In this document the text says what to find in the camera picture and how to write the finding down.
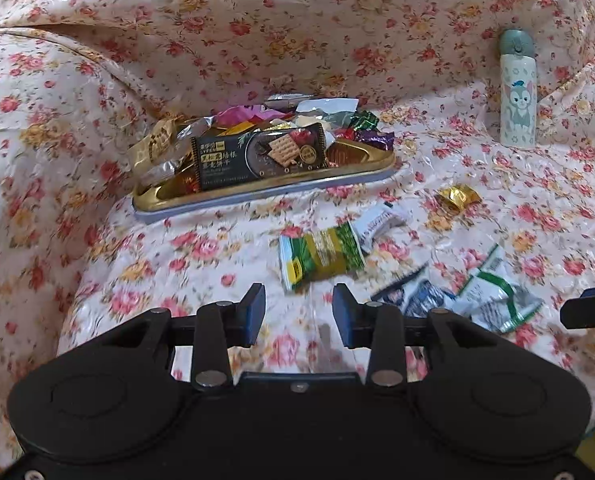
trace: green bottle lid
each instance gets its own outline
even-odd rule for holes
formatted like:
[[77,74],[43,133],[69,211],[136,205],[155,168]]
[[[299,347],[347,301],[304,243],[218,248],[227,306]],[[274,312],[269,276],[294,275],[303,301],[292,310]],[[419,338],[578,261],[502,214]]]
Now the green bottle lid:
[[510,28],[500,36],[500,54],[535,57],[535,46],[531,37],[523,30]]

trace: snack tray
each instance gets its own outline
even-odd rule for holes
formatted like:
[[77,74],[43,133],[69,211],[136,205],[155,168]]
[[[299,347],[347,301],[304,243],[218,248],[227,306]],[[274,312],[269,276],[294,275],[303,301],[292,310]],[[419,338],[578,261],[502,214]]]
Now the snack tray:
[[135,217],[150,224],[170,216],[209,207],[250,202],[259,198],[316,188],[375,182],[393,176],[396,171],[393,152],[385,152],[354,140],[336,140],[328,148],[326,155],[337,167],[187,194],[184,173],[192,172],[194,168],[190,166],[159,186],[148,189],[136,186],[133,190]]

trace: water bottle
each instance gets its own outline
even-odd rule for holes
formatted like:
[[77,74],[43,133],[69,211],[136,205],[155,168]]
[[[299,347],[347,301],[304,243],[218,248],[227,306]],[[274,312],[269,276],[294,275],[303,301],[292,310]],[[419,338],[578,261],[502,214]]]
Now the water bottle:
[[500,142],[514,148],[535,146],[537,69],[533,40],[523,30],[500,37]]

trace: purple foil candy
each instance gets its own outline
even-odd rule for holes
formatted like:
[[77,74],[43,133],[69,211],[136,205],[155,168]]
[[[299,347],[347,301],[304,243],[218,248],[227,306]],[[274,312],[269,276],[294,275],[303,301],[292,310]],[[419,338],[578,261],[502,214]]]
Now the purple foil candy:
[[395,140],[395,133],[381,133],[377,130],[359,130],[356,134],[355,140],[363,142],[379,150],[389,152],[393,149],[393,141]]

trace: gold tray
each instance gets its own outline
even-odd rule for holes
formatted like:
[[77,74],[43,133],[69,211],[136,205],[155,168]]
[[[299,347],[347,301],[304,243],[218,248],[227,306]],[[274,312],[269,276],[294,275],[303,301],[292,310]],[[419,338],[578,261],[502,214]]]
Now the gold tray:
[[[309,171],[308,173],[295,173],[265,178],[237,186],[188,194],[186,193],[186,186],[184,184],[184,173],[194,171],[194,167],[191,166],[159,186],[152,186],[148,189],[140,189],[139,186],[136,186],[133,190],[133,206],[136,211],[162,211],[189,204],[200,205],[202,202],[234,195],[255,194],[255,192],[260,190],[281,188],[284,186],[290,188],[292,184],[300,182],[328,180],[333,177],[353,174],[365,174],[367,176],[366,181],[370,181],[375,180],[375,178],[371,178],[373,173],[382,173],[383,170],[387,170],[395,162],[393,152],[385,152],[385,150],[378,150],[362,142],[343,138],[337,139],[328,148],[326,155],[329,161],[339,164],[339,166],[337,168]],[[277,189],[277,194],[280,193],[282,193],[282,190]]]

